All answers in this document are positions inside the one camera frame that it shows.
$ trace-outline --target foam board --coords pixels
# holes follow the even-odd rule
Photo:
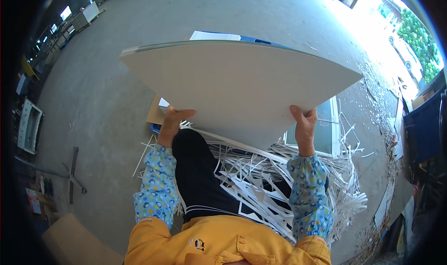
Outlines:
[[[123,50],[129,70],[194,127],[265,150],[309,111],[362,75],[332,61],[261,43],[196,40]]]

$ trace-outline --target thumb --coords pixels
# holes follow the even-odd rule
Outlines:
[[[290,113],[296,122],[301,122],[303,120],[304,115],[300,107],[295,105],[290,106]]]
[[[194,110],[183,110],[178,113],[181,120],[186,120],[195,114]]]

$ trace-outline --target yellow shirt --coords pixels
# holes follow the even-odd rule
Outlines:
[[[322,237],[306,236],[294,247],[267,226],[231,215],[195,217],[174,236],[160,219],[145,217],[132,230],[125,264],[220,265],[243,259],[252,265],[331,264]]]

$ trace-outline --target tree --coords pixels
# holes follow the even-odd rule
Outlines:
[[[402,25],[397,31],[400,38],[404,39],[422,65],[422,77],[429,83],[439,73],[436,64],[440,63],[439,49],[427,27],[408,9],[403,9]]]

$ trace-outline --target blue patterned sleeve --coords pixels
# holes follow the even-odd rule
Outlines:
[[[144,217],[161,219],[171,230],[178,202],[175,176],[176,159],[172,149],[156,144],[144,158],[146,170],[140,192],[134,194],[135,220]]]
[[[326,239],[334,221],[325,194],[326,166],[316,155],[292,156],[287,166],[294,179],[289,198],[294,214],[293,236],[297,241],[309,235]]]

